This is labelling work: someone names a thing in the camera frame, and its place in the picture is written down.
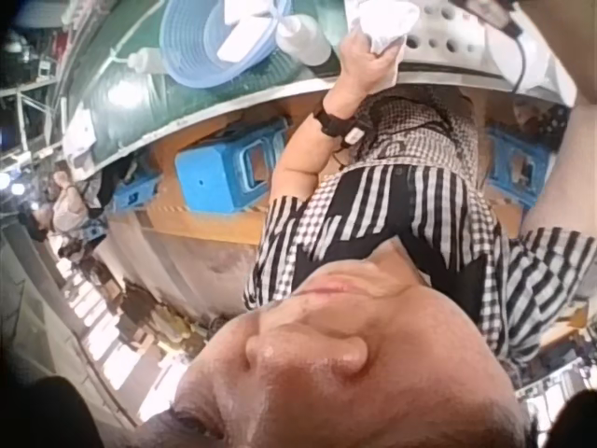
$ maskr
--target striped shirt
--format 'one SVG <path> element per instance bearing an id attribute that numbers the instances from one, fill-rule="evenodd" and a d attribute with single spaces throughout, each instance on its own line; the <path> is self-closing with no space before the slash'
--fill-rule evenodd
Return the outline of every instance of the striped shirt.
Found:
<path id="1" fill-rule="evenodd" d="M 522 365 L 574 295 L 597 244 L 563 229 L 510 240 L 476 188 L 470 110 L 445 106 L 462 99 L 428 89 L 399 93 L 364 104 L 359 114 L 377 132 L 352 148 L 348 169 L 306 202 L 282 197 L 271 205 L 245 305 L 284 300 L 320 266 L 365 259 L 397 237 L 496 356 Z"/>

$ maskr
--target nose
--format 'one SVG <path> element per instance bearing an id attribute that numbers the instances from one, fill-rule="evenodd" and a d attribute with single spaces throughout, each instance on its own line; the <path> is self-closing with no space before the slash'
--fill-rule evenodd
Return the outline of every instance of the nose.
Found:
<path id="1" fill-rule="evenodd" d="M 347 378 L 361 372 L 368 360 L 362 338 L 325 334 L 297 323 L 253 336 L 245 352 L 252 369 L 274 375 L 293 370 Z"/>

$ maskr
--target blue plastic stool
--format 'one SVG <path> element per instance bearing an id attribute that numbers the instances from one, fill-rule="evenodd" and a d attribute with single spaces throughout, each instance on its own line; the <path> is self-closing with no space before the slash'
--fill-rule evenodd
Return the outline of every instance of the blue plastic stool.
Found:
<path id="1" fill-rule="evenodd" d="M 147 172 L 137 175 L 129 185 L 120 185 L 111 203 L 112 213 L 126 213 L 151 201 L 158 193 L 161 175 Z"/>
<path id="2" fill-rule="evenodd" d="M 489 129 L 493 141 L 494 163 L 490 184 L 526 209 L 533 208 L 548 177 L 549 149 L 520 140 L 496 127 Z M 523 182 L 512 176 L 517 158 L 523 158 Z"/>
<path id="3" fill-rule="evenodd" d="M 285 119 L 258 128 L 231 127 L 180 153 L 176 172 L 189 210 L 229 215 L 259 201 L 268 184 L 255 179 L 251 156 L 260 151 L 271 173 L 284 151 L 287 129 Z"/>

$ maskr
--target green countertop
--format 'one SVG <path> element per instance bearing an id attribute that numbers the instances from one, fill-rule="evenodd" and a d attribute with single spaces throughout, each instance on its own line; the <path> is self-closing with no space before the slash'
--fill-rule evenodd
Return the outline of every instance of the green countertop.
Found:
<path id="1" fill-rule="evenodd" d="M 157 10 L 138 26 L 151 8 Z M 347 33 L 343 0 L 295 0 L 293 8 L 315 17 L 334 46 Z M 122 156 L 130 152 L 122 149 L 149 133 L 204 109 L 298 80 L 334 77 L 340 71 L 336 62 L 315 74 L 277 50 L 231 82 L 190 89 L 169 76 L 138 75 L 126 64 L 110 62 L 111 49 L 117 45 L 121 45 L 119 58 L 143 47 L 158 47 L 164 9 L 165 2 L 160 6 L 156 0 L 122 0 L 76 62 L 67 93 L 69 119 L 80 105 L 90 110 L 97 137 L 90 151 L 94 167 L 117 158 L 120 152 Z"/>

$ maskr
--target lip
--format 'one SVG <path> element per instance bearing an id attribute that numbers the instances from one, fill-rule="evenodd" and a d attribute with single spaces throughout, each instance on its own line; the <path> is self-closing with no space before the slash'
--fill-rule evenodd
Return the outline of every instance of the lip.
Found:
<path id="1" fill-rule="evenodd" d="M 295 297 L 307 294 L 339 296 L 344 294 L 367 295 L 367 292 L 358 286 L 352 279 L 340 276 L 322 276 L 312 281 L 307 281 L 305 288 L 301 288 Z"/>

